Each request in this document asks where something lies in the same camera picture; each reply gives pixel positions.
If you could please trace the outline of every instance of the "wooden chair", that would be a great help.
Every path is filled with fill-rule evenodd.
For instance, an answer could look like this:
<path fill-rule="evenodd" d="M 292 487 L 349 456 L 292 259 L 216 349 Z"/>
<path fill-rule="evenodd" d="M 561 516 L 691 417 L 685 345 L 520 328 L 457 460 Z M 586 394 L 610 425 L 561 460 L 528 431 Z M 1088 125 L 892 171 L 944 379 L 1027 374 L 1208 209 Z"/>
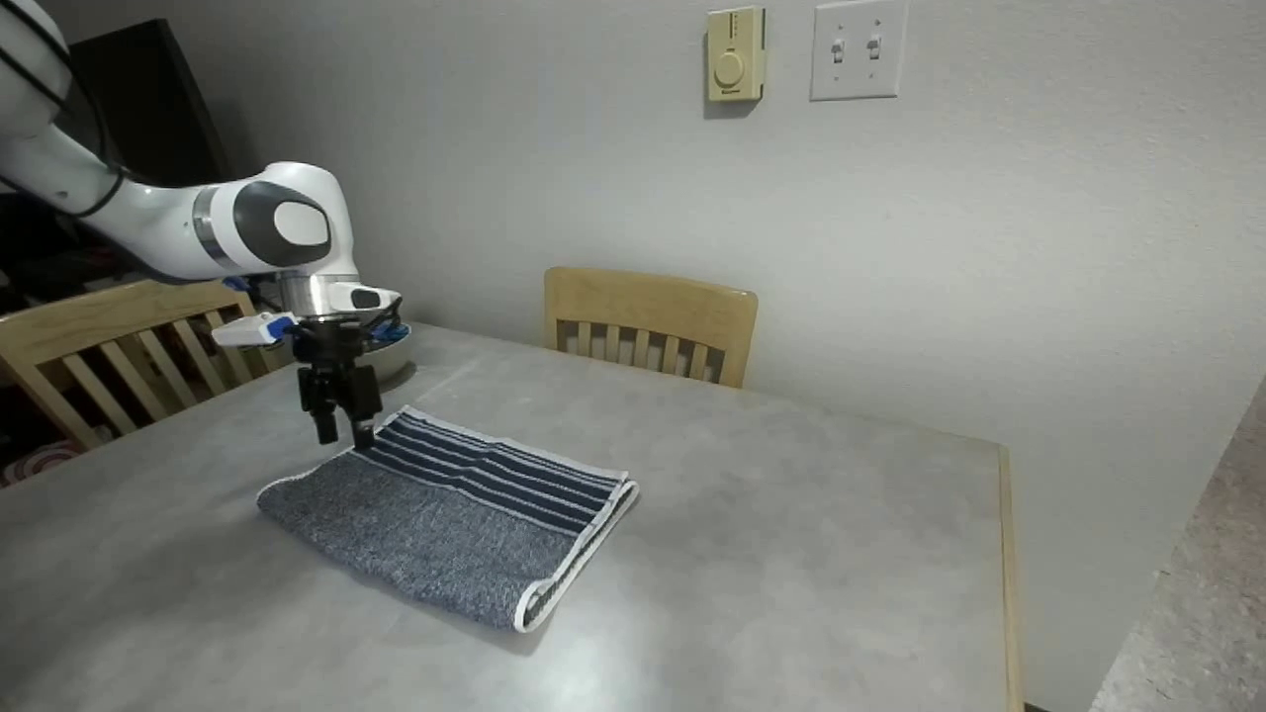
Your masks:
<path fill-rule="evenodd" d="M 0 314 L 0 359 L 62 436 L 98 448 L 275 369 L 213 349 L 211 328 L 242 313 L 249 296 L 216 282 L 134 282 Z"/>
<path fill-rule="evenodd" d="M 546 271 L 546 349 L 742 387 L 755 293 L 611 271 Z"/>

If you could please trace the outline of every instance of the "towel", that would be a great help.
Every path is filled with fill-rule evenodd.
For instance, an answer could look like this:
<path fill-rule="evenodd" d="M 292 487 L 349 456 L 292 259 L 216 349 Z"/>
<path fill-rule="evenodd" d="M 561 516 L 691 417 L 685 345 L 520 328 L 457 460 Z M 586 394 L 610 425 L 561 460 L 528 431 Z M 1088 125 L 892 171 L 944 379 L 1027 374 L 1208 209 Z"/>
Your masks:
<path fill-rule="evenodd" d="M 282 479 L 257 507 L 327 561 L 399 598 L 528 632 L 631 499 L 637 487 L 621 469 L 402 408 L 369 449 Z"/>

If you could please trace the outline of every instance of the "light switch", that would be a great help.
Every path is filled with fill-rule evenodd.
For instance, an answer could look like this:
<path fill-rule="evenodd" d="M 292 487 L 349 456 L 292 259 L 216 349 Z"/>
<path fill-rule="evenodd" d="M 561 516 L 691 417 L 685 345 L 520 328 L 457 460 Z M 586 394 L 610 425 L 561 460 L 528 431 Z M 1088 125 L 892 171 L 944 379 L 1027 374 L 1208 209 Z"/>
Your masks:
<path fill-rule="evenodd" d="M 758 104 L 763 6 L 706 15 L 706 104 Z"/>
<path fill-rule="evenodd" d="M 892 97 L 908 0 L 820 2 L 809 97 Z"/>

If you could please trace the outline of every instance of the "gray towel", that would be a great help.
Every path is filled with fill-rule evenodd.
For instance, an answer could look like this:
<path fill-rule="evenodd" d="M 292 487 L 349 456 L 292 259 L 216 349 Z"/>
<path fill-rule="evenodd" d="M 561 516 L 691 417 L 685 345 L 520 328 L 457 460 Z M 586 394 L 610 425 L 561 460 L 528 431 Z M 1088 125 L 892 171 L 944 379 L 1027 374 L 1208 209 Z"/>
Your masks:
<path fill-rule="evenodd" d="M 528 632 L 631 499 L 629 473 L 397 409 L 369 449 L 282 479 L 257 502 L 350 572 Z"/>

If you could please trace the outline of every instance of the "white wall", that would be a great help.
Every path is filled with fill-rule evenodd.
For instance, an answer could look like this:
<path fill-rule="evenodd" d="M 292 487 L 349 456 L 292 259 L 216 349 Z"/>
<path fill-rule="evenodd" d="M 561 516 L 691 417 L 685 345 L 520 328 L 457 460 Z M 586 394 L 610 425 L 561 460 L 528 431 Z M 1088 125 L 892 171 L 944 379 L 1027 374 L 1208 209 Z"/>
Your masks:
<path fill-rule="evenodd" d="M 753 387 L 1012 448 L 1027 696 L 1088 709 L 1266 373 L 1266 2 L 913 0 L 898 104 L 699 104 L 706 0 L 48 0 L 168 15 L 237 147 L 341 171 L 370 282 L 535 338 L 536 271 L 753 285 Z"/>

